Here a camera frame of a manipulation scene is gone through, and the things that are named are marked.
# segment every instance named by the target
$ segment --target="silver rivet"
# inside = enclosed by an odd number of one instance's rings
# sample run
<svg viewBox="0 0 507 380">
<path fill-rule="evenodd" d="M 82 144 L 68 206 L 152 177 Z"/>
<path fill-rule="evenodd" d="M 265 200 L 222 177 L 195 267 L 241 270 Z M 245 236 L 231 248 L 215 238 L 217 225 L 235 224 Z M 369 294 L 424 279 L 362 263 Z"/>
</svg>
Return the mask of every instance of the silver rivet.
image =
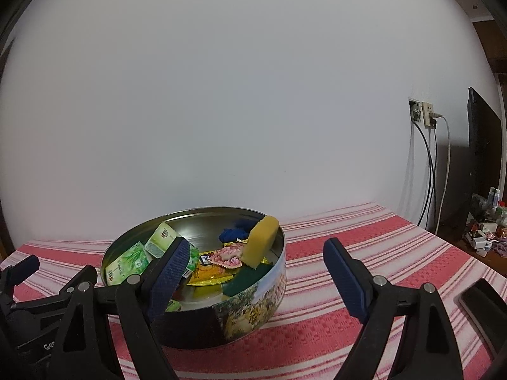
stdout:
<svg viewBox="0 0 507 380">
<path fill-rule="evenodd" d="M 79 291 L 87 291 L 90 288 L 90 283 L 87 281 L 83 281 L 83 283 L 79 283 L 78 290 Z"/>
<path fill-rule="evenodd" d="M 139 274 L 132 274 L 129 277 L 127 277 L 127 283 L 131 285 L 136 285 L 141 281 L 141 276 Z"/>
<path fill-rule="evenodd" d="M 385 286 L 387 284 L 387 279 L 383 276 L 383 275 L 376 275 L 374 278 L 373 278 L 373 282 L 377 285 L 377 286 Z"/>
<path fill-rule="evenodd" d="M 422 286 L 424 291 L 427 291 L 428 293 L 435 293 L 435 286 L 432 283 L 424 283 L 424 286 Z"/>
</svg>

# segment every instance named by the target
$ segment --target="table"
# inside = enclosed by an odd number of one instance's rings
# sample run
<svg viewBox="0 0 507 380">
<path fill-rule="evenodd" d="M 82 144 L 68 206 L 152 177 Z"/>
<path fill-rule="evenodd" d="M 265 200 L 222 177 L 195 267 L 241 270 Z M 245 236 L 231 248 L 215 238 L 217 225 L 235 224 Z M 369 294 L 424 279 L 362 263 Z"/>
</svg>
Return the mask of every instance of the table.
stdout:
<svg viewBox="0 0 507 380">
<path fill-rule="evenodd" d="M 209 350 L 165 348 L 185 379 L 333 378 L 359 333 L 331 280 L 323 259 L 324 241 L 338 237 L 352 257 L 391 283 L 420 287 L 430 281 L 449 314 L 466 380 L 479 378 L 491 362 L 483 339 L 457 304 L 457 296 L 484 277 L 507 298 L 507 281 L 480 261 L 374 203 L 285 221 L 287 288 L 271 320 L 235 343 Z M 0 266 L 35 254 L 40 270 L 16 287 L 17 301 L 56 294 L 83 265 L 99 268 L 110 242 L 34 240 Z M 118 358 L 126 378 L 138 378 L 119 321 L 110 317 Z M 403 317 L 393 324 L 377 379 L 386 379 L 401 336 Z"/>
</svg>

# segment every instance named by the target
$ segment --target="tablecloth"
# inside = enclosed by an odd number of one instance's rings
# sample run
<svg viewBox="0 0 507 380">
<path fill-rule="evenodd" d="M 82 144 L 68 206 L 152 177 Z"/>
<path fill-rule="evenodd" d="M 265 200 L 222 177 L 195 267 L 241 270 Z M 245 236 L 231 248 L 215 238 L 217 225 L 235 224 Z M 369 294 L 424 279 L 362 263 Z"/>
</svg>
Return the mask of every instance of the tablecloth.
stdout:
<svg viewBox="0 0 507 380">
<path fill-rule="evenodd" d="M 374 204 L 336 209 L 283 223 L 287 242 L 287 287 L 283 301 L 262 328 L 216 349 L 164 348 L 180 378 L 333 378 L 359 333 L 359 322 L 344 307 L 322 258 L 324 241 L 338 237 L 352 257 L 391 283 L 420 287 L 432 282 L 449 314 L 466 380 L 478 379 L 491 358 L 484 340 L 457 303 L 457 296 L 484 277 L 506 299 L 504 277 L 456 247 Z M 85 264 L 100 267 L 110 242 L 34 240 L 9 256 L 1 268 L 27 255 L 41 267 L 14 292 L 17 301 L 56 294 Z M 138 378 L 119 321 L 110 317 L 118 358 L 126 378 Z M 377 379 L 386 379 L 400 340 L 402 322 L 392 326 Z"/>
</svg>

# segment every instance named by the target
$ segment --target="wall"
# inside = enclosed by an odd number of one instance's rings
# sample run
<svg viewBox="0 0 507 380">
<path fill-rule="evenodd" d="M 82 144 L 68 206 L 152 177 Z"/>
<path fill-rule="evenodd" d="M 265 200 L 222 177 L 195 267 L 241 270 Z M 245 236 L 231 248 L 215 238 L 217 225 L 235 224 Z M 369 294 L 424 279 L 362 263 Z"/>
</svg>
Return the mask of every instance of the wall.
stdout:
<svg viewBox="0 0 507 380">
<path fill-rule="evenodd" d="M 16 245 L 206 205 L 286 219 L 374 200 L 416 221 L 408 98 L 466 147 L 469 86 L 499 113 L 454 0 L 36 0 L 0 86 L 2 206 Z"/>
</svg>

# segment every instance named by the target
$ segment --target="sponge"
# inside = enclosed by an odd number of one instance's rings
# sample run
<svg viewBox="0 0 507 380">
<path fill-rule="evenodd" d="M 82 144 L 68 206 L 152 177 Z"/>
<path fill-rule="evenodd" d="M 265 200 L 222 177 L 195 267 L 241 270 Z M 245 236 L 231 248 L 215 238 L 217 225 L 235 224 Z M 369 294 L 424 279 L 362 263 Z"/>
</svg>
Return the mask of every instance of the sponge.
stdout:
<svg viewBox="0 0 507 380">
<path fill-rule="evenodd" d="M 272 216 L 266 216 L 259 221 L 248 236 L 241 261 L 256 269 L 273 245 L 279 225 L 278 220 Z"/>
</svg>

